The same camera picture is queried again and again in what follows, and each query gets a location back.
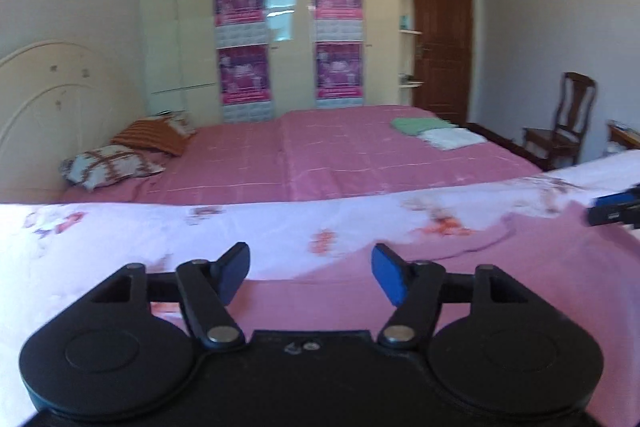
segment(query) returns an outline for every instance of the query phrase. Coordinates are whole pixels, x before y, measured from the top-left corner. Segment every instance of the white towel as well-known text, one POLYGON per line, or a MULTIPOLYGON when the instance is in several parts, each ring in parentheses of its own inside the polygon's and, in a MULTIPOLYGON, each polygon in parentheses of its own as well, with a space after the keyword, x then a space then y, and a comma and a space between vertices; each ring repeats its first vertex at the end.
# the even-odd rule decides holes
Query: white towel
POLYGON ((450 151, 460 149, 468 145, 485 143, 486 138, 471 132, 467 129, 448 128, 448 129, 431 129, 418 134, 418 138, 430 143, 441 151, 450 151))

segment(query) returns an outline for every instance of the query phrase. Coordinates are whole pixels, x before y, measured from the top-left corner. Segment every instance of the blue object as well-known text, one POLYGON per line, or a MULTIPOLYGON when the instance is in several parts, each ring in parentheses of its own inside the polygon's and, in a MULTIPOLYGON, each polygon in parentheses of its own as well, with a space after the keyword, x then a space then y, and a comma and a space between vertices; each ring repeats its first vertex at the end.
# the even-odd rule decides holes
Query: blue object
POLYGON ((397 308, 404 302, 408 292, 402 266, 389 257, 380 245, 375 245, 371 252, 371 270, 386 298, 397 308))
POLYGON ((605 204, 620 204, 620 203, 630 203, 634 201, 636 197, 629 192, 620 192, 619 194, 611 194, 609 196, 603 196, 598 198, 594 206, 604 206, 605 204))
POLYGON ((251 257, 249 246, 246 243, 237 243, 220 259, 211 264, 211 276, 218 279, 216 290, 220 301, 225 306, 231 304, 249 273, 250 265, 251 257))

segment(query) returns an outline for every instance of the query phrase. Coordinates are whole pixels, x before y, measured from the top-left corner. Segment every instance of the wooden door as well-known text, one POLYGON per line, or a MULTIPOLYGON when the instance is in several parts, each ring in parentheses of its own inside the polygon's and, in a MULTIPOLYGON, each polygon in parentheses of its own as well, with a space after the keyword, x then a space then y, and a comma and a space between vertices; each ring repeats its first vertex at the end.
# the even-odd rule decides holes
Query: wooden door
POLYGON ((414 105, 466 123, 471 85, 472 0, 414 0, 415 70, 423 81, 414 105))

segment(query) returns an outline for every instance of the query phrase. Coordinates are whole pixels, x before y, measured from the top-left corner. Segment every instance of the pink blanket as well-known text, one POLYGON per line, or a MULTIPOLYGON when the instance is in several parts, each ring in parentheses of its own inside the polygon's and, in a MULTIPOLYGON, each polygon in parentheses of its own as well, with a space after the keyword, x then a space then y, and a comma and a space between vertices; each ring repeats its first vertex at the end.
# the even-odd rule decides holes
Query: pink blanket
POLYGON ((280 118, 292 201, 454 187, 538 174, 526 160, 483 143, 440 151, 390 126, 433 116, 415 107, 293 111, 280 118))
POLYGON ((72 187, 63 203, 96 201, 232 204, 314 201, 537 174, 526 160, 492 143, 443 152, 390 126, 426 117, 415 107, 293 111, 264 123, 205 127, 181 158, 151 178, 88 193, 72 187))

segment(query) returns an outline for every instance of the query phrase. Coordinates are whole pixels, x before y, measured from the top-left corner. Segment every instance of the white headboard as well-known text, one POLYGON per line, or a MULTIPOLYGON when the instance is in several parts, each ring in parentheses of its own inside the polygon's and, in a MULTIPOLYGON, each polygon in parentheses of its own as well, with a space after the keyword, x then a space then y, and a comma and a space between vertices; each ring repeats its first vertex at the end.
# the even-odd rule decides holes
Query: white headboard
POLYGON ((144 114, 134 84, 78 44, 38 42, 0 61, 0 202, 52 203, 65 158, 144 114))

